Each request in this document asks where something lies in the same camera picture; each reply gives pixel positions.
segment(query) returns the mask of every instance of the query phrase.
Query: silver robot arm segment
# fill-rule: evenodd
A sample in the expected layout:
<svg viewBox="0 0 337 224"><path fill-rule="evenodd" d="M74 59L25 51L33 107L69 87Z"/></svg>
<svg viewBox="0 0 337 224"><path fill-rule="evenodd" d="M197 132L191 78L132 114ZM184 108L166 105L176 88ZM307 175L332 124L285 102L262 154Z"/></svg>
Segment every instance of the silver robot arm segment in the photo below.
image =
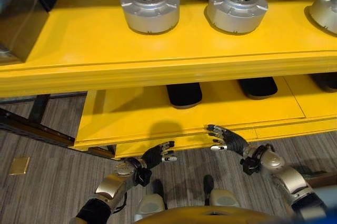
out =
<svg viewBox="0 0 337 224"><path fill-rule="evenodd" d="M291 166L286 165L272 145L250 146L238 134L216 125L208 125L209 135L216 137L218 143L211 147L213 151L232 150L243 158L240 164L243 171L251 175L263 172L272 176L273 183L281 192L286 203L303 219L324 216L326 206L315 194L303 176Z"/></svg>
<svg viewBox="0 0 337 224"><path fill-rule="evenodd" d="M161 162L176 161L173 151L174 141L157 145L144 153L142 158L127 158L120 162L114 172L100 183L95 194L87 201L71 223L105 224L112 213L121 211L126 205L126 192L138 184L148 185L151 168ZM124 203L117 206L124 197Z"/></svg>

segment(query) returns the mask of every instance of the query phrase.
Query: robot forearm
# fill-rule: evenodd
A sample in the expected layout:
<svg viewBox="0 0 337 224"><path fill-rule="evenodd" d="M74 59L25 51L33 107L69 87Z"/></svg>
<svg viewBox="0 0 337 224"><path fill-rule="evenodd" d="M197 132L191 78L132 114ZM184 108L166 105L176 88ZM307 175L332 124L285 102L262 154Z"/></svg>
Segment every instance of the robot forearm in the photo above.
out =
<svg viewBox="0 0 337 224"><path fill-rule="evenodd" d="M216 125L209 125L209 135L219 139L214 141L219 145L211 147L214 151L232 150L243 157L240 164L243 171L251 175L254 172L263 172L272 176L273 182L281 192L286 203L298 215L309 217L313 211L315 216L325 212L323 201L315 194L302 175L294 168L286 165L285 160L275 153L272 145L250 146L238 134Z"/></svg>
<svg viewBox="0 0 337 224"><path fill-rule="evenodd" d="M87 201L71 223L106 223L112 213L123 209L126 204L126 192L138 184L146 186L150 182L151 168L162 161L176 161L172 151L174 142L165 142L144 153L141 159L128 158L121 161L100 183L95 194ZM124 203L118 204L124 197Z"/></svg>

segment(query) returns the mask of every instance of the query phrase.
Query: gray carpet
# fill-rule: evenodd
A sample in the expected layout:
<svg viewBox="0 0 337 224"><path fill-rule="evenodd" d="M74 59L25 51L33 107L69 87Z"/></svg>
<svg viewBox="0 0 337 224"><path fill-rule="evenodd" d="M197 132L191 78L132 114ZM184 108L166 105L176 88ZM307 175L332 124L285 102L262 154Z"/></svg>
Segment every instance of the gray carpet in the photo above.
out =
<svg viewBox="0 0 337 224"><path fill-rule="evenodd" d="M84 97L49 101L46 126L76 136ZM32 102L1 105L22 116ZM277 153L301 172L337 171L337 133L273 141ZM13 157L30 156L27 174L8 176ZM235 193L244 208L285 216L279 193L260 174L241 172L239 156L209 149L180 151L178 161L153 169L167 193L169 208L203 204L202 179L211 174L216 188ZM0 133L0 223L68 223L100 181L113 171L115 161L51 146L24 137ZM126 208L109 223L130 223L142 196L151 186L137 186L128 193Z"/></svg>

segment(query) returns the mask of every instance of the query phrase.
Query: yellow shelf edge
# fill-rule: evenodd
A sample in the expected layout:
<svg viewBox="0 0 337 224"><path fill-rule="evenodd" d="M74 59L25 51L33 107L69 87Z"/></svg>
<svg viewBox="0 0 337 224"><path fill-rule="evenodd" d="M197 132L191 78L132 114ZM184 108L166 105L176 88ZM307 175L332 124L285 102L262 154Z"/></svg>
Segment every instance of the yellow shelf edge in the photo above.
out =
<svg viewBox="0 0 337 224"><path fill-rule="evenodd" d="M171 106L165 86L91 91L75 146L201 134L205 123L240 129L304 118L284 78L274 79L278 93L259 101L247 98L235 80L201 83L202 102L183 110Z"/></svg>
<svg viewBox="0 0 337 224"><path fill-rule="evenodd" d="M256 141L265 141L265 140L276 140L281 138L289 138L289 137L296 137L296 136L304 136L304 135L311 135L311 134L317 134L317 133L324 133L329 131L337 131L337 118L332 118L330 120L327 120L325 125L322 126L322 121L307 121L303 122L302 125L304 125L305 130L302 132L292 133L292 134L282 134L282 130L284 130L284 127L290 127L290 131L293 131L294 125L287 125L287 126L274 126L269 128L270 135L264 135L264 137L255 137L255 138L247 138L245 139L248 142L256 142ZM312 130L313 126L316 126L316 128L320 128L319 130ZM212 137L209 137L207 135L201 136L203 140L197 141L197 143L194 143L193 140L191 140L191 144L180 146L180 141L188 141L188 137L178 137L174 139L161 139L157 141L144 141L144 142L133 142L129 144L117 144L116 145L116 154L115 158L124 158L124 157L131 157L131 156L141 156L146 150L148 150L151 147L154 147L157 144L160 144L162 142L165 142L167 140L175 140L177 147L174 147L174 150L187 150L187 149L195 149L195 148L204 148L204 147L210 147L214 145L215 143L212 142Z"/></svg>

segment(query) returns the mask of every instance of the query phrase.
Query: yellow shelf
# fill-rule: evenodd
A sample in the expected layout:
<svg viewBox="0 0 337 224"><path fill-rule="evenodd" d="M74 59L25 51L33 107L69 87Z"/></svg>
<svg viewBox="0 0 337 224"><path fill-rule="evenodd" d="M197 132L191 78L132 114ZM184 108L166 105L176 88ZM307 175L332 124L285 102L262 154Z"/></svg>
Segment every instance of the yellow shelf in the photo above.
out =
<svg viewBox="0 0 337 224"><path fill-rule="evenodd" d="M207 3L181 0L168 33L131 31L120 0L58 0L27 61L0 66L0 96L337 71L335 37L313 26L314 0L267 0L243 36L214 30Z"/></svg>
<svg viewBox="0 0 337 224"><path fill-rule="evenodd" d="M246 98L235 80L201 83L202 102L184 110L170 105L165 86L91 91L74 148L117 144L120 158L165 139L176 139L176 149L207 147L207 124L249 141L337 129L337 93L321 91L308 75L274 79L279 91L264 100Z"/></svg>
<svg viewBox="0 0 337 224"><path fill-rule="evenodd" d="M90 91L75 147L200 134L210 123L238 129L304 118L284 78L275 82L278 93L264 100L246 98L236 80L204 82L202 102L190 109L172 107L165 86Z"/></svg>
<svg viewBox="0 0 337 224"><path fill-rule="evenodd" d="M320 119L302 119L297 120L296 124L284 123L280 125L269 125L267 127L254 127L251 129L235 130L235 132L244 137L248 142L274 140L287 137L303 136L337 129L337 119L320 118ZM177 138L147 140L132 142L128 144L117 144L115 158L141 156L149 148L152 148L163 142L174 140L175 146L172 150L186 150L196 148L206 148L214 145L213 138L208 135L195 135Z"/></svg>

